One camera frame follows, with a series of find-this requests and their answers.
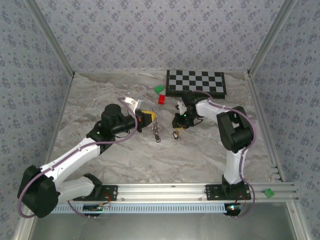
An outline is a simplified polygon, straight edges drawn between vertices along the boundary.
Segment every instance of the marble surface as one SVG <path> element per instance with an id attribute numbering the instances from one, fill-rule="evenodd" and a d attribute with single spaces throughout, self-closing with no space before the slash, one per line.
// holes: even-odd
<path id="1" fill-rule="evenodd" d="M 225 81 L 227 96 L 215 102 L 229 107 L 243 106 L 257 128 L 257 141 L 245 161 L 245 178 L 251 182 L 270 181 L 271 162 L 244 75 L 226 73 Z M 100 120 L 107 104 L 119 103 L 118 97 L 132 97 L 144 101 L 140 109 L 157 112 L 161 143 L 156 143 L 152 125 L 145 127 L 142 133 L 112 145 L 102 155 L 84 164 L 68 180 L 91 173 L 104 183 L 220 182 L 227 153 L 221 144 L 218 125 L 205 119 L 196 127 L 181 130 L 180 139 L 175 140 L 172 120 L 179 98 L 166 97 L 165 104 L 158 105 L 158 95 L 153 90 L 165 84 L 165 71 L 76 74 L 50 160 L 78 144 Z"/>

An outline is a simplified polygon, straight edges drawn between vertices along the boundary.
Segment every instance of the black and white checkerboard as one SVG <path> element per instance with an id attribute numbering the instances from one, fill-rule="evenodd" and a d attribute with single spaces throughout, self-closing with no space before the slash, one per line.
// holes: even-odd
<path id="1" fill-rule="evenodd" d="M 185 91 L 204 91 L 213 98 L 224 99 L 227 95 L 225 75 L 215 71 L 168 70 L 166 90 L 168 97 L 181 97 Z"/>

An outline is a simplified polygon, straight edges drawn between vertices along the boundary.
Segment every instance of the red cube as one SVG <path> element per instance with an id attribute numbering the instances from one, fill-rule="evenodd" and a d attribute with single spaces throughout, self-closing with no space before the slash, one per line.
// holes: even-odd
<path id="1" fill-rule="evenodd" d="M 158 104 L 165 104 L 165 97 L 166 97 L 165 95 L 160 95 Z"/>

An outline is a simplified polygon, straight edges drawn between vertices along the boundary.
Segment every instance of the purple cable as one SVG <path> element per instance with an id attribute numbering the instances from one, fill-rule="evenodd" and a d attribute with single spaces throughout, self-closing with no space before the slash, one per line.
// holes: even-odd
<path id="1" fill-rule="evenodd" d="M 138 120 L 136 118 L 136 115 L 134 113 L 134 111 L 131 110 L 131 108 L 126 104 L 126 102 L 124 101 L 125 98 L 124 97 L 119 97 L 118 98 L 118 101 L 120 103 L 122 103 L 127 109 L 128 111 L 131 113 L 131 115 L 133 116 L 134 118 L 134 129 L 133 131 L 125 138 L 121 139 L 121 140 L 118 140 L 118 141 L 97 141 L 97 142 L 91 142 L 91 143 L 88 143 L 88 144 L 85 144 L 83 146 L 80 147 L 80 151 L 86 147 L 89 147 L 89 146 L 92 146 L 92 145 L 100 145 L 100 144 L 119 144 L 119 143 L 123 143 L 124 141 L 130 139 L 137 131 L 137 128 L 138 128 Z M 25 195 L 25 193 L 27 192 L 28 188 L 31 186 L 31 184 L 33 184 L 38 178 L 40 178 L 42 175 L 46 174 L 47 172 L 53 170 L 54 168 L 56 168 L 57 166 L 59 166 L 60 164 L 62 164 L 64 161 L 66 161 L 68 158 L 70 158 L 71 156 L 73 156 L 74 154 L 76 154 L 77 152 L 79 152 L 79 149 L 77 148 L 76 150 L 74 150 L 73 152 L 69 153 L 67 156 L 65 156 L 63 159 L 61 159 L 60 161 L 58 161 L 56 164 L 54 164 L 52 166 L 52 169 L 51 168 L 48 168 L 42 172 L 40 172 L 38 175 L 36 175 L 34 178 L 31 179 L 30 182 L 28 182 L 28 184 L 24 187 L 24 189 L 22 190 L 20 196 L 19 196 L 19 199 L 18 199 L 18 204 L 17 204 L 17 209 L 18 209 L 18 213 L 21 217 L 25 218 L 25 219 L 29 219 L 29 218 L 32 218 L 34 217 L 35 215 L 32 214 L 32 215 L 25 215 L 22 210 L 21 210 L 21 203 L 22 203 L 22 199 Z M 71 203 L 69 201 L 67 201 L 69 206 L 71 207 L 71 209 L 78 215 L 81 215 L 81 217 L 86 217 L 86 215 L 78 212 L 74 207 L 71 206 Z"/>
<path id="2" fill-rule="evenodd" d="M 213 98 L 212 98 L 212 96 L 211 96 L 209 93 L 207 93 L 207 92 L 205 92 L 205 91 L 199 91 L 199 90 L 196 90 L 196 91 L 193 91 L 193 92 L 202 93 L 202 94 L 205 94 L 205 95 L 209 96 L 209 97 L 208 97 L 208 103 L 209 103 L 211 106 L 213 106 L 213 107 L 215 107 L 215 108 L 218 108 L 218 109 L 225 109 L 225 110 L 228 110 L 228 111 L 232 111 L 232 112 L 234 112 L 234 113 L 236 113 L 236 114 L 241 115 L 242 117 L 244 117 L 244 118 L 249 122 L 249 124 L 250 124 L 251 127 L 252 127 L 252 130 L 253 130 L 253 139 L 252 139 L 250 145 L 247 146 L 245 149 L 242 150 L 242 152 L 241 152 L 241 157 L 240 157 L 240 163 L 239 163 L 239 176 L 240 176 L 240 179 L 241 179 L 245 184 L 247 184 L 247 185 L 249 186 L 249 188 L 251 188 L 251 191 L 252 191 L 252 204 L 251 204 L 250 208 L 248 209 L 248 211 L 246 211 L 245 213 L 243 213 L 243 214 L 241 214 L 240 216 L 237 217 L 237 218 L 242 218 L 242 217 L 248 215 L 248 214 L 251 212 L 251 210 L 254 208 L 255 202 L 256 202 L 256 193 L 255 193 L 255 190 L 254 190 L 254 188 L 252 187 L 252 185 L 245 180 L 244 175 L 243 175 L 243 172 L 242 172 L 242 164 L 243 164 L 243 162 L 244 162 L 244 153 L 246 152 L 246 150 L 248 150 L 249 148 L 251 148 L 251 147 L 255 144 L 256 139 L 257 139 L 257 130 L 256 130 L 256 127 L 255 127 L 255 124 L 254 124 L 253 121 L 252 121 L 248 116 L 246 116 L 244 113 L 242 113 L 242 112 L 240 112 L 240 111 L 238 111 L 238 110 L 236 110 L 236 109 L 233 109 L 233 108 L 231 108 L 231 107 L 221 106 L 221 105 L 219 105 L 219 104 L 216 104 L 216 103 L 212 102 L 211 100 L 212 100 Z"/>

